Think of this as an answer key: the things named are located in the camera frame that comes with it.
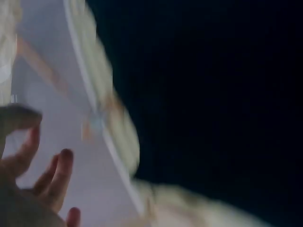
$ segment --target white surface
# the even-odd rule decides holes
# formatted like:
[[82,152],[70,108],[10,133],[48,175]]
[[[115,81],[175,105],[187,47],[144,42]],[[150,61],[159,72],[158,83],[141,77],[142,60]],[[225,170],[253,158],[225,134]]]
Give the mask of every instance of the white surface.
[[[97,227],[112,220],[136,217],[137,212],[114,166],[112,157],[100,137],[95,144],[81,141],[81,122],[89,110],[88,99],[75,60],[67,29],[62,0],[25,0],[19,34],[64,76],[78,94],[73,105],[60,96],[33,72],[23,59],[17,59],[13,70],[12,94],[18,102],[43,112],[41,144],[29,171],[18,185],[30,187],[45,170],[51,157],[63,148],[74,151],[74,169],[67,196],[60,212],[69,208],[82,210],[82,226]],[[15,152],[23,133],[8,137],[4,156]]]

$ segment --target beige fabric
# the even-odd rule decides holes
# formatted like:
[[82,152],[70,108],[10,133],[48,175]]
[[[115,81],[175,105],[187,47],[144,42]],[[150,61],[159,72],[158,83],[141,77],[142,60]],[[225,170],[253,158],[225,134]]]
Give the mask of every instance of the beige fabric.
[[11,69],[17,51],[15,27],[20,18],[19,0],[0,0],[0,105],[10,103]]
[[[81,54],[86,68],[84,81],[93,84],[97,100],[104,102],[112,94],[112,74],[102,44],[96,38],[96,25],[84,0],[65,0],[65,7],[71,36],[76,52]],[[139,144],[134,126],[125,113],[121,118],[112,114],[108,125],[117,152],[126,170],[132,175],[139,164]],[[154,203],[155,227],[264,227],[268,226],[255,217],[241,212],[219,201],[212,201],[200,195],[174,186],[154,186],[144,182],[132,182],[142,201]],[[143,227],[144,215],[134,225]]]

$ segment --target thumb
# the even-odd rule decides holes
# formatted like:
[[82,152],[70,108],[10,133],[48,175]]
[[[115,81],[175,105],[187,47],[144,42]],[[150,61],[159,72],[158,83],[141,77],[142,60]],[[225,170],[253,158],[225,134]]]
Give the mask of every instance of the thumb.
[[40,113],[20,105],[0,107],[0,139],[15,130],[33,128],[39,125],[41,120]]

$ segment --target pale skin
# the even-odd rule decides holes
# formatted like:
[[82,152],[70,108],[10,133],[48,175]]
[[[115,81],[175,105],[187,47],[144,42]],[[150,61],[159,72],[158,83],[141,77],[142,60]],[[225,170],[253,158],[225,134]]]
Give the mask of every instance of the pale skin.
[[62,207],[71,178],[73,153],[55,155],[33,188],[22,190],[16,179],[24,174],[40,141],[42,115],[18,105],[0,107],[0,157],[5,138],[13,131],[27,130],[27,138],[16,154],[0,159],[0,226],[80,227],[80,211],[72,208],[65,221],[57,213]]

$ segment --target finger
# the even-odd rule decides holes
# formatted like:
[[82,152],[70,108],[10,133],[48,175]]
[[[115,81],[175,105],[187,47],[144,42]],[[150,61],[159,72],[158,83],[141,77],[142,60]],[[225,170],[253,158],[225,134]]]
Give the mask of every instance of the finger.
[[17,178],[28,170],[38,150],[39,143],[40,127],[36,126],[27,132],[27,138],[19,151],[1,161],[11,177]]
[[50,183],[53,180],[53,176],[56,172],[57,164],[58,164],[58,158],[59,155],[55,155],[47,168],[47,170],[39,177],[37,182],[35,183],[32,192],[34,195],[38,196],[42,194],[47,187],[50,185]]
[[43,196],[43,201],[55,212],[58,212],[62,207],[71,178],[72,163],[72,151],[68,149],[61,151],[53,180]]
[[40,113],[20,105],[0,107],[0,138],[15,130],[33,128],[39,125],[41,120]]
[[78,208],[73,207],[67,214],[67,227],[80,227],[81,212]]

